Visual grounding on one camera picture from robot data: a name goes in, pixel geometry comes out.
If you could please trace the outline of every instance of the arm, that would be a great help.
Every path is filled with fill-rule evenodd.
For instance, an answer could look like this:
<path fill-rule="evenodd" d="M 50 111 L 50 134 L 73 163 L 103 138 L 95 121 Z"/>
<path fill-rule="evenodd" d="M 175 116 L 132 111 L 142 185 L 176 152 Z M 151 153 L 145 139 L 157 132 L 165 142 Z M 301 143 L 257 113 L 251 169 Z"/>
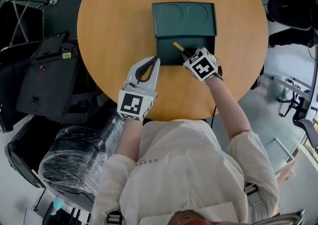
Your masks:
<path fill-rule="evenodd" d="M 223 81 L 213 76 L 208 79 L 207 84 L 218 108 L 229 141 L 242 132 L 251 131 L 246 115 Z"/>
<path fill-rule="evenodd" d="M 121 154 L 132 159 L 134 162 L 139 160 L 139 146 L 143 122 L 126 120 L 124 131 L 118 142 L 115 154 Z"/>

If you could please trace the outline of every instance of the round wooden table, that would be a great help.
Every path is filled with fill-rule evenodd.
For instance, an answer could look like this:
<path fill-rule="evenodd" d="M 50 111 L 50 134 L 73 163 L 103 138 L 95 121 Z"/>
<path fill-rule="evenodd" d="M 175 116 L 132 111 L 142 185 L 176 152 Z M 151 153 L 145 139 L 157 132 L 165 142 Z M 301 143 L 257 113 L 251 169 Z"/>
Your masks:
<path fill-rule="evenodd" d="M 83 61 L 98 86 L 117 102 L 128 70 L 156 54 L 152 3 L 213 2 L 218 35 L 215 56 L 236 100 L 255 82 L 265 61 L 268 27 L 261 0 L 82 0 L 78 40 Z M 213 114 L 208 87 L 182 66 L 160 67 L 158 98 L 148 118 L 203 119 Z"/>

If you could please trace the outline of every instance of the yellow tag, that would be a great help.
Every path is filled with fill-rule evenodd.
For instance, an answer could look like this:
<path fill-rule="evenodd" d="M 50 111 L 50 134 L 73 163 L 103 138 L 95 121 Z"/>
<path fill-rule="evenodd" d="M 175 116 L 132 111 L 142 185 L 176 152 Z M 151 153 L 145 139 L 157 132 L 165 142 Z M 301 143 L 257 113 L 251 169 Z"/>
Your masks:
<path fill-rule="evenodd" d="M 71 58 L 71 57 L 72 57 L 71 53 L 64 53 L 63 54 L 63 59 L 68 59 L 68 58 Z"/>

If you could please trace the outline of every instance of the white shirt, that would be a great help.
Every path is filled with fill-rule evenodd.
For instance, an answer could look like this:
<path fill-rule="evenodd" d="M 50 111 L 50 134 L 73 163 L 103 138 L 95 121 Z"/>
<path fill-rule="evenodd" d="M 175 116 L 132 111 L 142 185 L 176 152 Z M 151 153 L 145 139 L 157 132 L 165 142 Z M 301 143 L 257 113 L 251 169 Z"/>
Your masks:
<path fill-rule="evenodd" d="M 148 122 L 141 159 L 115 154 L 105 162 L 92 224 L 107 224 L 121 209 L 127 225 L 165 225 L 177 211 L 194 210 L 213 221 L 256 222 L 273 215 L 278 187 L 265 148 L 253 132 L 233 138 L 228 154 L 204 121 Z M 252 206 L 244 183 L 258 186 Z"/>

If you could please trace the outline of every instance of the gray floor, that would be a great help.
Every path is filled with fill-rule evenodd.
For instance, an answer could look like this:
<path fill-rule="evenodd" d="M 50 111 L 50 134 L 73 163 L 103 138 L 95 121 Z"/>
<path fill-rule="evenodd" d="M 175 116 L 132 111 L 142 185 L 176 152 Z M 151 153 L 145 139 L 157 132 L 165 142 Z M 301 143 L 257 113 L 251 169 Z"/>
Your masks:
<path fill-rule="evenodd" d="M 71 37 L 77 36 L 77 15 L 81 0 L 58 0 L 58 4 L 47 8 L 45 13 L 45 33 L 55 34 L 59 31 L 69 30 Z M 269 32 L 274 33 L 285 27 L 277 23 L 269 23 Z M 265 62 L 265 73 L 293 75 L 308 82 L 311 81 L 311 74 L 314 62 L 309 57 L 306 47 L 291 45 L 270 49 Z M 253 130 L 259 134 L 263 144 L 266 146 L 273 167 L 278 168 L 286 158 L 276 143 L 271 141 L 276 137 L 292 151 L 303 131 L 292 124 L 293 112 L 286 118 L 278 116 L 279 111 L 287 109 L 287 105 L 281 106 L 276 102 L 283 94 L 282 87 L 272 81 L 262 78 L 261 87 L 249 91 L 240 101 L 240 105 L 247 114 Z M 214 120 L 213 130 L 215 131 L 220 144 L 226 150 L 227 142 L 225 133 L 218 116 Z"/>

